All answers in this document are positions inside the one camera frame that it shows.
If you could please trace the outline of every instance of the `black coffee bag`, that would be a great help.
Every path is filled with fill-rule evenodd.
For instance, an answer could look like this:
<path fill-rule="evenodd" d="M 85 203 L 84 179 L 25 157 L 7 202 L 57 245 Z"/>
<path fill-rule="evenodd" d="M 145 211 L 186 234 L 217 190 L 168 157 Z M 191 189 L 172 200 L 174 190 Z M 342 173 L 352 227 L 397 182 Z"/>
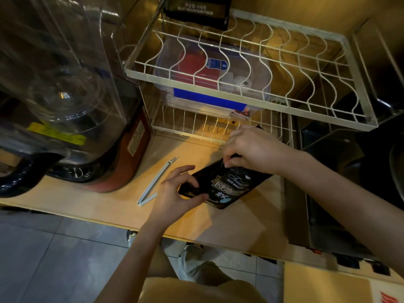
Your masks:
<path fill-rule="evenodd" d="M 195 188 L 189 183 L 179 187 L 179 194 L 193 198 L 208 193 L 206 203 L 218 209 L 224 209 L 240 197 L 257 187 L 272 174 L 257 172 L 243 167 L 225 168 L 223 158 L 195 172 L 193 176 L 199 183 Z"/>
<path fill-rule="evenodd" d="M 227 30 L 231 0 L 164 0 L 164 14 L 179 21 Z"/>

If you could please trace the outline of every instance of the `leg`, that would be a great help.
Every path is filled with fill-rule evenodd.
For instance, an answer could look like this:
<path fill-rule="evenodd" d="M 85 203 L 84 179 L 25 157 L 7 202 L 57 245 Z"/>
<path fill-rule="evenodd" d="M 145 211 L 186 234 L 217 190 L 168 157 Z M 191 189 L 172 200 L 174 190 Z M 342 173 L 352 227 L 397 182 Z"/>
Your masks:
<path fill-rule="evenodd" d="M 219 286 L 233 279 L 212 261 L 201 260 L 202 248 L 189 244 L 179 257 L 179 278 L 202 285 Z"/>
<path fill-rule="evenodd" d="M 136 234 L 137 232 L 128 230 L 126 237 L 128 238 L 129 247 L 132 245 Z M 178 278 L 171 266 L 169 258 L 164 253 L 163 249 L 161 249 L 160 245 L 157 246 L 154 251 L 148 271 L 148 278 Z"/>

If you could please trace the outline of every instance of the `wire rack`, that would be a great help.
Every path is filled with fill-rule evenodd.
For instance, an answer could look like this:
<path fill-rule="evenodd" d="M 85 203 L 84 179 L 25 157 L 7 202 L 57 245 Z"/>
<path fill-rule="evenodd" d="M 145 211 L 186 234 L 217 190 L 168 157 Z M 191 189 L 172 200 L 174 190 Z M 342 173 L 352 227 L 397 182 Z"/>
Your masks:
<path fill-rule="evenodd" d="M 128 19 L 131 16 L 134 19 L 136 14 L 130 13 Z M 162 65 L 159 58 L 166 43 L 173 40 L 181 50 Z M 179 70 L 190 44 L 206 55 L 205 64 L 193 73 Z M 200 75 L 208 63 L 206 51 L 212 48 L 228 63 L 216 79 Z M 377 127 L 359 68 L 343 35 L 234 9 L 228 30 L 218 32 L 166 18 L 160 2 L 139 40 L 117 50 L 130 78 L 357 130 Z M 226 78 L 235 67 L 228 55 L 235 52 L 237 61 L 242 59 L 249 70 L 238 83 Z M 261 75 L 268 77 L 264 86 L 247 82 Z M 188 81 L 178 76 L 187 76 Z"/>
<path fill-rule="evenodd" d="M 179 134 L 219 144 L 225 144 L 230 132 L 242 125 L 259 125 L 280 141 L 293 147 L 291 115 L 271 110 L 256 111 L 250 120 L 238 117 L 220 118 L 167 106 L 159 99 L 159 89 L 150 83 L 142 87 L 151 127 L 158 131 Z"/>

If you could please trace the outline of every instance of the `tile floor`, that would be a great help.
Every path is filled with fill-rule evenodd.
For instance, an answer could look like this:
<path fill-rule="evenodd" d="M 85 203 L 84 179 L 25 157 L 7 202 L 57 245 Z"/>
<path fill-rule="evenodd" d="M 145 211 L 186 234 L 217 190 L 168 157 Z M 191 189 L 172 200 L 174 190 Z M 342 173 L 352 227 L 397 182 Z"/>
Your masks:
<path fill-rule="evenodd" d="M 164 238 L 174 269 L 185 243 Z M 48 214 L 0 210 L 0 301 L 92 303 L 127 251 L 126 230 Z M 282 302 L 283 264 L 204 247 L 233 279 Z"/>

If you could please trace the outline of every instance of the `person's left hand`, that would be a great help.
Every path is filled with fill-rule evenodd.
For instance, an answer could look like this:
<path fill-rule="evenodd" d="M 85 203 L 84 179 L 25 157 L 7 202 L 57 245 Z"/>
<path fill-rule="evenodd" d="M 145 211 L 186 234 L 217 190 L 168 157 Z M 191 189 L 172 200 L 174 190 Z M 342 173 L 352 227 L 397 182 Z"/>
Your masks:
<path fill-rule="evenodd" d="M 194 187 L 199 187 L 196 178 L 187 172 L 193 169 L 195 169 L 194 165 L 187 165 L 176 168 L 168 174 L 167 178 L 159 186 L 157 198 L 148 218 L 149 223 L 156 224 L 165 231 L 187 211 L 197 207 L 209 198 L 207 193 L 192 199 L 183 199 L 179 195 L 178 188 L 185 182 Z"/>

